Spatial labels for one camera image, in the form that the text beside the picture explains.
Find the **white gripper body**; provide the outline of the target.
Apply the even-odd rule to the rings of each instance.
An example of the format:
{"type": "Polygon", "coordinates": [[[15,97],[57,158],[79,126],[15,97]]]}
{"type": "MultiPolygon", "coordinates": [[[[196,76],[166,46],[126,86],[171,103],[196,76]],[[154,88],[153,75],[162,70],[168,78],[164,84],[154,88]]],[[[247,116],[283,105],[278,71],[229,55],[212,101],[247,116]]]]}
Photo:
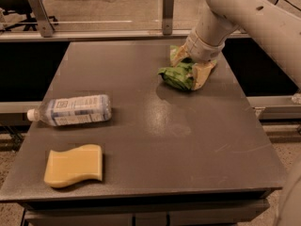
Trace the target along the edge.
{"type": "Polygon", "coordinates": [[[198,35],[195,28],[186,38],[184,44],[187,55],[197,63],[208,62],[217,59],[224,46],[224,42],[222,42],[220,45],[208,44],[198,35]]]}

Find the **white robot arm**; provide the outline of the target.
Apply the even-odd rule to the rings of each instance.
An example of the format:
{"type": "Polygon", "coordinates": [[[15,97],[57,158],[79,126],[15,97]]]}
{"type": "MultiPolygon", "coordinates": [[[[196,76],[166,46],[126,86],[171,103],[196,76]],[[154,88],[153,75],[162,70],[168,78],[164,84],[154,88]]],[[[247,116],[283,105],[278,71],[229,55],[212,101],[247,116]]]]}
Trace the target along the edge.
{"type": "Polygon", "coordinates": [[[301,19],[269,0],[204,0],[202,16],[171,60],[217,58],[237,28],[244,31],[301,87],[301,19]]]}

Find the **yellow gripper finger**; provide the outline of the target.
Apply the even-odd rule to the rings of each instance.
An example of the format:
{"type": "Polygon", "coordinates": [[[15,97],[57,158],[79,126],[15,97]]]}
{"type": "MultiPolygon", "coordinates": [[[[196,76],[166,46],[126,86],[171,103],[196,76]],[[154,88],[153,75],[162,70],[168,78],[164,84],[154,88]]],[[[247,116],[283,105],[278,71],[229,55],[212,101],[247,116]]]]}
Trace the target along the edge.
{"type": "Polygon", "coordinates": [[[215,67],[216,61],[208,61],[206,63],[196,63],[192,67],[193,86],[192,90],[200,89],[207,81],[212,69],[215,67]]]}
{"type": "Polygon", "coordinates": [[[189,57],[189,54],[186,51],[186,46],[170,46],[170,65],[172,67],[177,66],[181,61],[189,57]]]}

